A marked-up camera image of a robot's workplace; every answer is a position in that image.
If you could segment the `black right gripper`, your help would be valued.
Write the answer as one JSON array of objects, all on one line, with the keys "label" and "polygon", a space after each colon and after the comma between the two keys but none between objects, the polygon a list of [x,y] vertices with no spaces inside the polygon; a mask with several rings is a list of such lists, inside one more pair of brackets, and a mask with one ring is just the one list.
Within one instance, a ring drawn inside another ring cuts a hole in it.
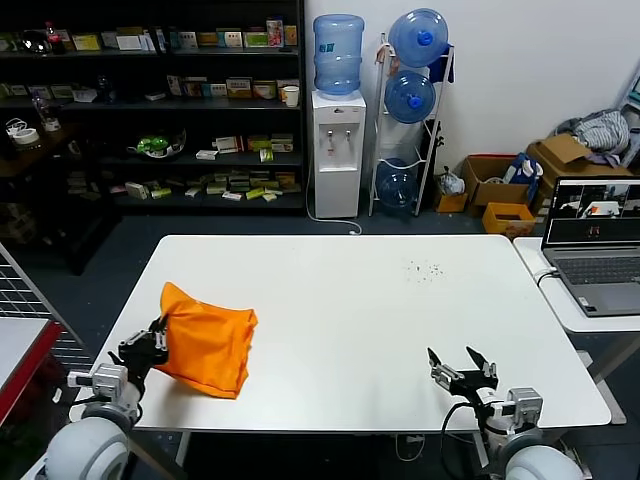
[{"label": "black right gripper", "polygon": [[483,388],[495,390],[498,379],[495,376],[487,377],[486,375],[496,375],[496,364],[490,363],[470,346],[466,347],[466,351],[479,370],[453,371],[441,362],[431,348],[428,348],[431,378],[452,396],[477,396]]}]

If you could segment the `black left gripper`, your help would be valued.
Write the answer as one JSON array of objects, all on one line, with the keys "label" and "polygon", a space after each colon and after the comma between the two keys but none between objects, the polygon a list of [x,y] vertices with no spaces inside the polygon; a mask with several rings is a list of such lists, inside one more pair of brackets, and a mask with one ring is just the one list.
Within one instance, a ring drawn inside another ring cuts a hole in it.
[{"label": "black left gripper", "polygon": [[164,317],[151,322],[149,330],[141,330],[118,345],[118,355],[129,373],[147,373],[152,367],[168,362],[168,346]]}]

